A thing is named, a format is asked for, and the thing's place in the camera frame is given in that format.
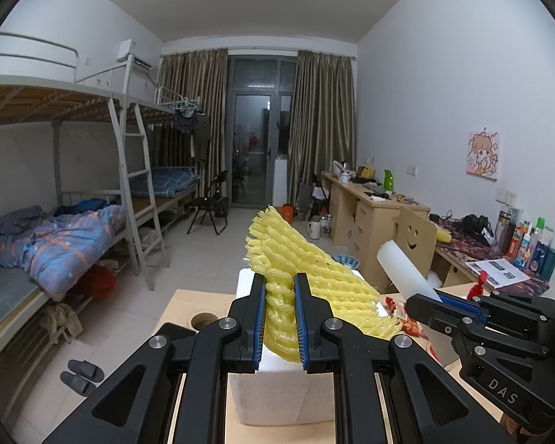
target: glass door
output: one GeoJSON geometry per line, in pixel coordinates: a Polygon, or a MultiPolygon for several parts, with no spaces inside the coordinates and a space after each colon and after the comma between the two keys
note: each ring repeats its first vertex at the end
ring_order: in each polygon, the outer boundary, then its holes
{"type": "Polygon", "coordinates": [[[231,205],[263,208],[273,196],[275,159],[287,155],[296,62],[230,57],[226,167],[231,205]]]}

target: black chair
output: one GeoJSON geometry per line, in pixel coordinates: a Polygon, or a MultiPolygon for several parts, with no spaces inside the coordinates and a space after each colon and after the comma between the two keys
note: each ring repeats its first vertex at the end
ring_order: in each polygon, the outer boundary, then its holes
{"type": "Polygon", "coordinates": [[[327,193],[325,192],[325,189],[323,188],[323,184],[321,183],[321,180],[317,177],[317,174],[313,173],[312,174],[312,183],[315,185],[315,187],[320,188],[321,192],[323,192],[323,199],[318,199],[316,197],[311,197],[311,201],[312,201],[312,209],[310,214],[308,215],[308,220],[310,221],[311,218],[314,215],[319,215],[321,213],[321,210],[325,209],[327,211],[327,213],[329,213],[329,204],[330,204],[330,198],[331,196],[327,197],[327,193]]]}
{"type": "Polygon", "coordinates": [[[198,208],[197,212],[195,213],[194,219],[191,221],[189,230],[187,231],[188,234],[191,232],[191,229],[194,226],[194,223],[197,220],[199,212],[201,210],[203,210],[203,217],[199,221],[199,225],[204,223],[205,216],[209,214],[209,217],[212,220],[213,230],[216,232],[216,235],[220,235],[228,226],[228,217],[226,216],[227,210],[225,207],[225,205],[228,205],[228,199],[226,197],[222,197],[222,184],[226,182],[227,175],[228,170],[222,170],[222,172],[216,175],[216,178],[214,178],[213,181],[210,182],[208,188],[205,190],[204,197],[196,197],[187,204],[190,207],[198,208]],[[226,224],[222,227],[220,231],[218,231],[218,229],[216,228],[216,222],[213,219],[212,212],[215,212],[216,216],[218,216],[218,213],[220,213],[221,216],[224,217],[224,221],[226,222],[226,224]]]}

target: brown curtain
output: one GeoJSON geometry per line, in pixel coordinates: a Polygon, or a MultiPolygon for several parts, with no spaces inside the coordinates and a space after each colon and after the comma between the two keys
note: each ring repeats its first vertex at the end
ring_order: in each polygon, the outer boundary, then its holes
{"type": "MultiPolygon", "coordinates": [[[[197,162],[199,194],[225,168],[224,115],[228,50],[204,50],[166,55],[161,66],[160,83],[190,99],[201,97],[201,110],[209,116],[211,142],[208,158],[197,162]]],[[[190,135],[183,135],[171,124],[154,130],[152,164],[157,167],[190,166],[190,135]]]]}
{"type": "Polygon", "coordinates": [[[295,204],[300,182],[331,168],[333,160],[356,161],[356,117],[352,61],[298,52],[288,147],[288,200],[295,204]]]}

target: curtain rod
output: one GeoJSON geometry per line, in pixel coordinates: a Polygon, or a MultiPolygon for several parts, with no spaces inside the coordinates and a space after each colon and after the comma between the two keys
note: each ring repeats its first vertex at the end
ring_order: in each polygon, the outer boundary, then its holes
{"type": "MultiPolygon", "coordinates": [[[[255,46],[255,47],[223,47],[226,48],[227,50],[237,50],[237,51],[242,51],[242,50],[262,50],[262,51],[293,51],[293,52],[299,52],[299,51],[311,51],[313,53],[324,53],[325,55],[333,55],[335,57],[347,57],[349,59],[351,59],[352,61],[356,61],[357,58],[354,56],[350,56],[350,55],[341,55],[341,54],[337,54],[337,53],[329,53],[326,51],[317,51],[317,50],[311,50],[310,48],[289,48],[289,47],[259,47],[259,46],[255,46]]],[[[190,53],[193,51],[207,51],[207,50],[219,50],[218,48],[198,48],[196,50],[187,50],[187,51],[178,51],[178,52],[173,52],[173,53],[166,53],[163,54],[163,57],[167,56],[167,55],[178,55],[180,53],[190,53]]]]}

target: green object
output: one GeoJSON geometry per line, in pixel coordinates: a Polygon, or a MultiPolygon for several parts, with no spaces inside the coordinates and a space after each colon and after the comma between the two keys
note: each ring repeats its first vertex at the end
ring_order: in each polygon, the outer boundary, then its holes
{"type": "Polygon", "coordinates": [[[385,190],[387,192],[392,192],[393,188],[393,178],[391,170],[385,170],[385,183],[384,183],[385,190]]]}
{"type": "Polygon", "coordinates": [[[543,266],[540,269],[539,277],[543,279],[545,282],[551,280],[551,276],[553,275],[553,271],[555,270],[555,249],[549,247],[547,249],[547,255],[545,256],[545,261],[543,262],[543,266]]]}

